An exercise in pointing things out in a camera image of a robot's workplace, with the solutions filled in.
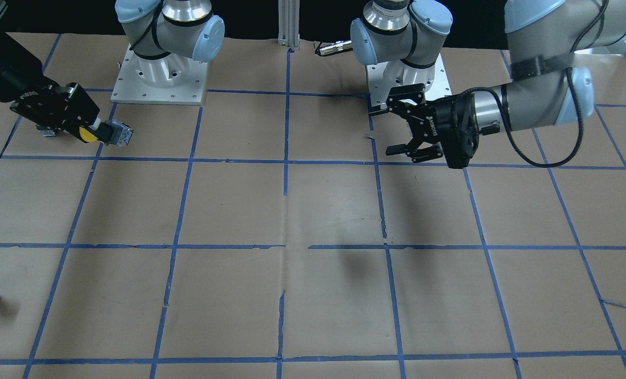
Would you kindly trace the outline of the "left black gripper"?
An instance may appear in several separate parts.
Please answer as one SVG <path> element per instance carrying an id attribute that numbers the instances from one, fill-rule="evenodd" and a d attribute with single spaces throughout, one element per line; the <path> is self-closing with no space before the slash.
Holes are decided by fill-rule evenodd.
<path id="1" fill-rule="evenodd" d="M 393 113 L 408 123 L 425 123 L 428 136 L 416 136 L 406 144 L 388 146 L 385 155 L 405 154 L 413 163 L 445 157 L 449 168 L 469 165 L 479 147 L 479 125 L 472 94 L 425 99 L 423 83 L 390 89 L 385 106 L 370 108 L 370 116 Z"/>

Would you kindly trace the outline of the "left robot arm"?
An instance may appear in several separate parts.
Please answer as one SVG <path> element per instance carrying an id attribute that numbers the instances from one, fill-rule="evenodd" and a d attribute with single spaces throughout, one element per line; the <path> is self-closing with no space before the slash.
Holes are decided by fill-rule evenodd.
<path id="1" fill-rule="evenodd" d="M 387 90 L 374 106 L 406 121 L 411 139 L 388 146 L 388 156 L 414 163 L 444 158 L 449 168 L 469 165 L 482 136 L 503 133 L 529 165 L 554 168 L 570 163 L 594 110 L 591 71 L 578 67 L 578 51 L 626 40 L 626 1 L 507 1 L 504 33 L 508 83 L 477 86 L 429 100 L 435 61 L 452 29 L 450 10 L 436 1 L 370 1 L 350 27 L 357 60 L 368 71 L 386 65 Z M 568 156 L 532 160 L 513 134 L 575 123 Z"/>

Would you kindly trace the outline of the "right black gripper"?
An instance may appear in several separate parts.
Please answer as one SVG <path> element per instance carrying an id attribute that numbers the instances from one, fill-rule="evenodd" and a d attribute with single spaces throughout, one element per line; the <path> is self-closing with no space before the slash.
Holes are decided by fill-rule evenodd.
<path id="1" fill-rule="evenodd" d="M 46 77 L 41 61 L 0 32 L 0 102 L 36 125 L 67 131 L 80 138 L 79 127 L 104 134 L 100 108 L 78 83 L 62 86 Z"/>

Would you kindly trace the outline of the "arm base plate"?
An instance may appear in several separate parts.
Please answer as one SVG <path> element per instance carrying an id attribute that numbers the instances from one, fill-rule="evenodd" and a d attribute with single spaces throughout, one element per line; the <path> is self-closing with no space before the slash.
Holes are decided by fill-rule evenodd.
<path id="1" fill-rule="evenodd" d="M 147 60 L 126 49 L 111 100 L 129 105 L 194 105 L 204 102 L 209 63 L 170 54 Z"/>
<path id="2" fill-rule="evenodd" d="M 438 55 L 433 66 L 424 69 L 409 67 L 400 60 L 367 65 L 365 68 L 370 89 L 371 116 L 388 112 L 387 96 L 390 89 L 397 86 L 422 83 L 424 98 L 428 101 L 452 95 L 441 55 Z"/>

